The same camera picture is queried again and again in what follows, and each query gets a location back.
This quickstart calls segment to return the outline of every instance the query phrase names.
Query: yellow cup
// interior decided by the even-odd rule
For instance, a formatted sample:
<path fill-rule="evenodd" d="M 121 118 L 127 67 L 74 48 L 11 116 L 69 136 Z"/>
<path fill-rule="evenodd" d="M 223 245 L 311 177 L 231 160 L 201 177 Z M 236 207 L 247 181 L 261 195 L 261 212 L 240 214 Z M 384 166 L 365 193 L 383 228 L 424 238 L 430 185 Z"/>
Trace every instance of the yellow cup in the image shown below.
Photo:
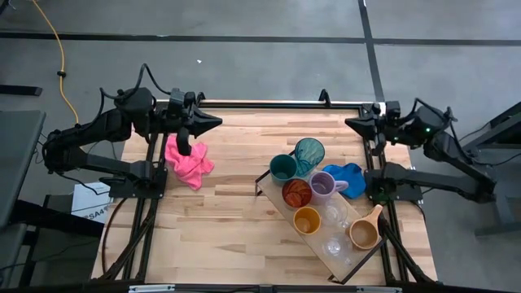
<path fill-rule="evenodd" d="M 302 234 L 313 234 L 320 228 L 320 215 L 314 208 L 299 208 L 293 215 L 293 225 Z"/>

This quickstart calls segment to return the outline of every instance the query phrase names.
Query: concrete floor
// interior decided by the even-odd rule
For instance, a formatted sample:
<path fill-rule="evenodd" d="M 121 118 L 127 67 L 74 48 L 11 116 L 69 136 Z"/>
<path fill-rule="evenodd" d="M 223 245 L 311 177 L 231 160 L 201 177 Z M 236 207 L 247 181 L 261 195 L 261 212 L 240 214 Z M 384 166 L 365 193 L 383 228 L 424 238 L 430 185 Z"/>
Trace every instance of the concrete floor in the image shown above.
<path fill-rule="evenodd" d="M 0 15 L 0 29 L 48 31 L 33 4 Z M 356 0 L 41 0 L 60 32 L 204 36 L 363 37 Z M 374 37 L 520 39 L 521 2 L 515 0 L 366 0 Z M 44 133 L 66 128 L 73 115 L 61 100 L 55 41 L 0 40 L 0 83 L 36 85 L 39 98 L 2 96 L 0 109 L 47 112 Z M 65 92 L 81 122 L 99 105 L 98 87 L 133 86 L 146 62 L 163 87 L 204 91 L 209 98 L 314 100 L 320 89 L 334 100 L 374 101 L 365 45 L 226 42 L 63 42 Z M 459 136 L 478 129 L 519 101 L 521 47 L 376 46 L 385 99 L 404 112 L 414 97 L 451 106 Z M 116 144 L 120 155 L 122 144 Z M 112 155 L 107 143 L 95 152 Z M 457 174 L 447 164 L 411 151 L 422 171 Z M 500 161 L 510 153 L 489 154 Z M 519 161 L 498 169 L 498 192 L 516 194 Z M 84 181 L 98 175 L 72 174 Z M 33 164 L 21 197 L 36 203 L 46 194 L 67 194 L 72 183 Z M 438 277 L 457 286 L 521 291 L 519 234 L 477 239 L 474 230 L 495 223 L 492 205 L 456 194 L 426 194 L 427 230 Z M 40 282 L 54 282 L 40 278 Z"/>

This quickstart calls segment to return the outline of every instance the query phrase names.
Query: teal mug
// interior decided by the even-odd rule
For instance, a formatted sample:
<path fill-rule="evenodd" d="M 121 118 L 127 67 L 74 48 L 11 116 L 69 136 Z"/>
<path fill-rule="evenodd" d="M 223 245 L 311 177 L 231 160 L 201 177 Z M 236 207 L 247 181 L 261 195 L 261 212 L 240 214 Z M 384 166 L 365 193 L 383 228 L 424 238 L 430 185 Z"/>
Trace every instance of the teal mug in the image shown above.
<path fill-rule="evenodd" d="M 296 162 L 290 155 L 276 155 L 269 162 L 271 180 L 278 186 L 290 181 L 296 175 Z"/>

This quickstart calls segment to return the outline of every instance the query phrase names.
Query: pink cloth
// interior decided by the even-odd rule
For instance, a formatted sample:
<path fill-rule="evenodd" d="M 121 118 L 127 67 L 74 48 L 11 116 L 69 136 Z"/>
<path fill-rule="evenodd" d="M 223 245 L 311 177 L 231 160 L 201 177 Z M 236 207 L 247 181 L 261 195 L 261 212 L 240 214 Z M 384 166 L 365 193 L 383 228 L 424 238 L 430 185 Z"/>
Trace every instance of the pink cloth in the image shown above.
<path fill-rule="evenodd" d="M 203 174 L 213 170 L 213 162 L 204 158 L 208 147 L 199 142 L 192 146 L 191 155 L 180 155 L 177 150 L 176 135 L 170 135 L 166 142 L 164 158 L 170 164 L 177 178 L 193 189 L 198 190 L 203 185 Z"/>

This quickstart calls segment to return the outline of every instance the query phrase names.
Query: purple cup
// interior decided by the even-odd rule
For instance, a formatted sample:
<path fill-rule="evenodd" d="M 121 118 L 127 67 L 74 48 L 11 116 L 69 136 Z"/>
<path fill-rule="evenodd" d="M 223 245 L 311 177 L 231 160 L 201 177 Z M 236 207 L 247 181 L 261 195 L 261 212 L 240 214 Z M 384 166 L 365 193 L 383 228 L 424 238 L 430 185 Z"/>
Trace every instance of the purple cup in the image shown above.
<path fill-rule="evenodd" d="M 311 174 L 308 180 L 311 186 L 311 204 L 323 205 L 331 196 L 337 192 L 348 188 L 346 181 L 335 181 L 335 179 L 324 171 Z"/>

